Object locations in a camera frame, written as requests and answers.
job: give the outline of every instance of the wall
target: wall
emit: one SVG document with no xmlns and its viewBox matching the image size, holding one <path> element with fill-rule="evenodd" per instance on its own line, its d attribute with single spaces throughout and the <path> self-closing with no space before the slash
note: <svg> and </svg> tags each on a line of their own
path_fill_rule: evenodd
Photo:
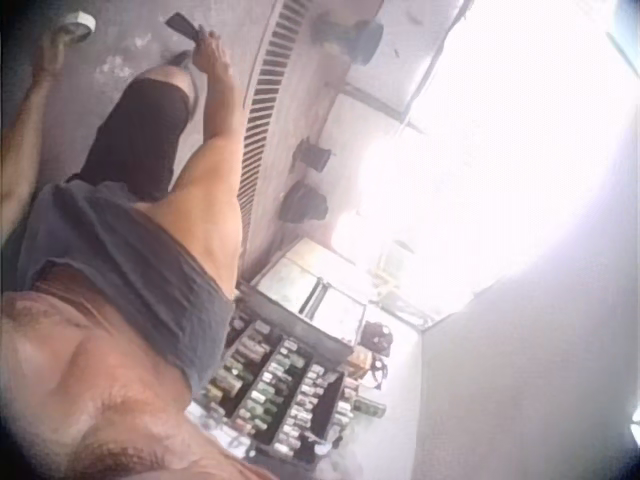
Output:
<svg viewBox="0 0 640 480">
<path fill-rule="evenodd" d="M 458 11 L 459 1 L 386 0 L 376 20 L 384 36 L 371 62 L 347 81 L 402 112 Z"/>
<path fill-rule="evenodd" d="M 358 207 L 358 175 L 363 160 L 377 142 L 393 137 L 400 124 L 345 95 L 339 95 L 318 145 L 334 156 L 320 174 L 311 169 L 306 182 L 327 196 L 329 213 L 323 222 L 307 222 L 302 234 L 328 248 L 340 216 Z"/>
<path fill-rule="evenodd" d="M 387 405 L 381 419 L 356 414 L 334 458 L 347 465 L 349 480 L 409 480 L 416 453 L 420 413 L 421 335 L 407 324 L 370 307 L 367 319 L 382 322 L 393 334 L 389 375 L 381 390 L 360 388 L 360 395 Z M 318 479 L 324 465 L 318 468 Z"/>
<path fill-rule="evenodd" d="M 424 335 L 413 478 L 610 478 L 636 451 L 637 125 L 562 242 Z"/>
</svg>

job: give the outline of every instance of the skin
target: skin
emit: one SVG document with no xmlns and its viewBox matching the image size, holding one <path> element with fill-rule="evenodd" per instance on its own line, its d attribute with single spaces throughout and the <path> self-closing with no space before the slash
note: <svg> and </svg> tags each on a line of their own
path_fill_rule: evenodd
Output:
<svg viewBox="0 0 640 480">
<path fill-rule="evenodd" d="M 208 78 L 204 143 L 164 200 L 134 208 L 182 243 L 231 298 L 242 231 L 236 196 L 244 114 L 228 55 L 215 34 L 201 31 L 193 63 Z M 188 74 L 179 68 L 142 76 L 193 95 Z M 43 108 L 35 113 L 42 115 Z M 26 122 L 15 138 L 38 137 L 39 144 L 41 122 Z M 16 153 L 12 162 L 37 166 L 33 149 L 14 151 L 23 157 Z M 16 175 L 25 182 L 33 178 L 31 169 L 22 174 Z M 4 199 L 2 208 L 4 221 Z M 2 410 L 18 441 L 52 476 L 272 478 L 229 456 L 188 421 L 184 410 L 191 392 L 182 374 L 68 267 L 54 269 L 34 292 L 3 296 L 0 387 Z"/>
<path fill-rule="evenodd" d="M 24 214 L 35 188 L 44 109 L 51 85 L 62 68 L 67 41 L 64 35 L 44 36 L 34 63 L 33 83 L 14 125 L 2 133 L 2 244 Z"/>
</svg>

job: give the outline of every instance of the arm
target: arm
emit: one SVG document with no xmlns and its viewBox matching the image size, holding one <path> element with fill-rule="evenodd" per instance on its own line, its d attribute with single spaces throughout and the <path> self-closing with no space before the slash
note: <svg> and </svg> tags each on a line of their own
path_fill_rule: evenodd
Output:
<svg viewBox="0 0 640 480">
<path fill-rule="evenodd" d="M 13 127 L 2 132 L 1 243 L 20 220 L 35 188 L 47 97 L 64 58 L 64 39 L 45 35 L 27 91 Z"/>
<path fill-rule="evenodd" d="M 204 143 L 191 156 L 164 200 L 139 206 L 202 264 L 231 298 L 238 274 L 242 220 L 244 112 L 219 38 L 201 32 L 193 58 L 207 75 Z"/>
<path fill-rule="evenodd" d="M 216 34 L 200 30 L 194 65 L 207 75 L 203 144 L 193 154 L 174 186 L 206 183 L 215 193 L 237 195 L 242 173 L 244 112 L 226 50 Z"/>
</svg>

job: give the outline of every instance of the dark shorts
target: dark shorts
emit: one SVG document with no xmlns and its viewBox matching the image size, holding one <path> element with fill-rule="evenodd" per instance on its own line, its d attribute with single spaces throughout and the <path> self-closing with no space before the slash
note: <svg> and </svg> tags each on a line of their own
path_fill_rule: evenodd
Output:
<svg viewBox="0 0 640 480">
<path fill-rule="evenodd" d="M 82 170 L 70 180 L 124 183 L 141 201 L 163 198 L 189 114 L 189 97 L 181 88 L 151 78 L 134 80 L 98 128 Z"/>
</svg>

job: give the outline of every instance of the man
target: man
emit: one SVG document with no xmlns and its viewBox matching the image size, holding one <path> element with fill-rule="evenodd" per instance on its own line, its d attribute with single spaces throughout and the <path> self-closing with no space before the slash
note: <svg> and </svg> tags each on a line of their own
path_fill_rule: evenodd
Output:
<svg viewBox="0 0 640 480">
<path fill-rule="evenodd" d="M 5 227 L 35 183 L 64 39 L 48 38 L 43 52 L 3 142 Z M 168 191 L 196 103 L 185 61 L 137 77 L 82 170 L 45 187 L 30 213 L 21 292 L 2 299 L 0 400 L 13 434 L 49 476 L 271 478 L 184 415 L 216 369 L 233 310 L 244 134 L 227 53 L 201 29 L 193 64 L 208 79 L 204 143 Z"/>
</svg>

